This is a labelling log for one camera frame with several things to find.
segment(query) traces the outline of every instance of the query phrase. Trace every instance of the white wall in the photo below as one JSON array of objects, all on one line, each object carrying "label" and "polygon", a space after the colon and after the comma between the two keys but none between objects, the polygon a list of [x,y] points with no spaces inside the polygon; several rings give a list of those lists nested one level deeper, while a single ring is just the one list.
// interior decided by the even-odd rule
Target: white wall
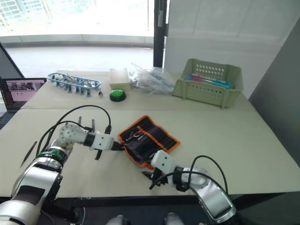
[{"label": "white wall", "polygon": [[165,68],[189,58],[242,68],[251,95],[300,16],[300,0],[171,0]]}]

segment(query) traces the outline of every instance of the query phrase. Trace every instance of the black cable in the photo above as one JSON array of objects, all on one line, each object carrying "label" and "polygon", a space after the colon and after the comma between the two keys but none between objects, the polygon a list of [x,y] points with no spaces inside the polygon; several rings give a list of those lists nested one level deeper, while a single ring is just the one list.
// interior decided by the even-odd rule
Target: black cable
[{"label": "black cable", "polygon": [[162,177],[158,178],[157,180],[155,180],[151,184],[151,186],[149,187],[149,189],[152,190],[154,188],[154,186],[157,185],[164,178],[167,178],[167,177],[173,176],[173,175],[177,175],[177,174],[180,175],[180,174],[183,174],[183,173],[198,174],[198,175],[201,175],[203,177],[206,177],[206,178],[210,179],[211,181],[213,181],[219,188],[221,188],[224,191],[224,189],[222,188],[222,186],[218,182],[216,182],[214,179],[212,179],[210,176],[208,176],[208,175],[206,175],[206,174],[204,174],[202,172],[196,172],[196,171],[180,171],[180,172],[170,172],[170,173],[167,173],[164,176],[162,176]]},{"label": "black cable", "polygon": [[36,156],[39,154],[39,150],[40,150],[40,147],[42,145],[42,142],[43,142],[43,139],[46,137],[46,135],[52,130],[52,129],[56,129],[56,127],[60,124],[63,124],[63,123],[74,123],[78,126],[80,126],[81,128],[84,128],[82,125],[80,125],[79,123],[76,123],[74,121],[70,121],[70,120],[65,120],[65,121],[62,121],[62,122],[59,122],[59,123],[56,123],[55,125],[53,125],[52,127],[50,127],[44,134],[43,136],[41,137],[41,139],[39,140],[39,143],[38,143],[38,146],[37,146],[37,153],[36,153]]},{"label": "black cable", "polygon": [[[69,115],[71,112],[73,112],[73,111],[75,111],[75,110],[77,110],[77,109],[80,109],[80,108],[84,108],[84,107],[95,107],[95,108],[99,108],[99,109],[102,109],[102,110],[106,113],[106,115],[107,115],[107,117],[108,117],[108,126],[107,126],[106,129],[105,129],[105,133],[106,133],[106,134],[110,134],[111,129],[112,129],[112,126],[111,126],[111,117],[110,117],[109,113],[108,113],[104,108],[102,108],[102,107],[100,107],[100,106],[98,106],[98,105],[82,105],[82,106],[76,107],[76,108],[74,108],[74,109],[71,109],[70,111],[68,111],[67,113],[65,113],[65,114],[57,121],[56,124],[60,123],[60,122],[61,122],[67,115]],[[53,133],[54,133],[55,128],[54,128],[54,129],[51,131],[51,133],[49,134],[49,136],[48,136],[48,138],[47,138],[47,141],[46,141],[44,147],[42,148],[42,150],[45,150],[45,148],[46,148],[47,145],[49,144],[50,139],[51,139],[51,137],[52,137],[52,135],[53,135]]]},{"label": "black cable", "polygon": [[[219,170],[220,170],[220,172],[221,172],[221,174],[222,174],[222,176],[223,176],[223,180],[224,180],[224,184],[225,184],[225,192],[226,192],[226,194],[228,194],[228,185],[227,185],[227,180],[226,180],[225,174],[224,174],[223,170],[221,169],[221,167],[219,166],[219,164],[218,164],[214,159],[212,159],[211,157],[209,157],[209,156],[204,156],[204,155],[202,155],[202,156],[197,156],[196,158],[194,158],[194,160],[193,160],[193,162],[192,162],[190,171],[193,171],[194,165],[195,165],[197,159],[199,159],[199,158],[208,158],[208,159],[210,159],[214,164],[216,164],[216,166],[219,168]],[[190,185],[190,183],[191,183],[191,177],[192,177],[192,173],[190,173],[189,176],[188,176],[187,188],[189,188],[189,185]]]}]

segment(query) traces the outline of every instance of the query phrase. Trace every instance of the laptop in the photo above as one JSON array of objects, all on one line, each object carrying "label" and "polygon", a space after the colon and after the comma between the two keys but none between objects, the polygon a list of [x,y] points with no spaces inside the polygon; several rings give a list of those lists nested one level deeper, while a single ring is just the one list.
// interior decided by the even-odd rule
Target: laptop
[{"label": "laptop", "polygon": [[7,112],[0,118],[0,129],[47,81],[46,78],[0,79],[0,90]]}]

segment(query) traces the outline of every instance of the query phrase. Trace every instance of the blue tool holder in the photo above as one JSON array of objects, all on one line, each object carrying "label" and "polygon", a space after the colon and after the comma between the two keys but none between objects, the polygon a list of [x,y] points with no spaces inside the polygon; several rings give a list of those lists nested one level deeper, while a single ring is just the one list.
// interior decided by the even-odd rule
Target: blue tool holder
[{"label": "blue tool holder", "polygon": [[71,76],[61,73],[52,73],[47,76],[47,79],[52,83],[56,82],[57,87],[64,87],[68,93],[72,93],[72,87],[76,88],[76,94],[84,95],[84,91],[87,92],[87,97],[90,97],[90,90],[99,90],[101,85],[100,81],[85,79],[78,76]]}]

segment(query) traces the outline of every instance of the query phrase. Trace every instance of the green push button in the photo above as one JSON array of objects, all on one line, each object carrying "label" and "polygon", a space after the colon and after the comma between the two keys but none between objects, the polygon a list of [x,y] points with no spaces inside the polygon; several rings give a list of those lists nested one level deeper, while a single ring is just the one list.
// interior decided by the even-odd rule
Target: green push button
[{"label": "green push button", "polygon": [[111,91],[109,98],[113,102],[120,102],[120,101],[123,101],[124,99],[126,99],[126,94],[124,91],[122,91],[120,89],[115,89],[115,90]]}]

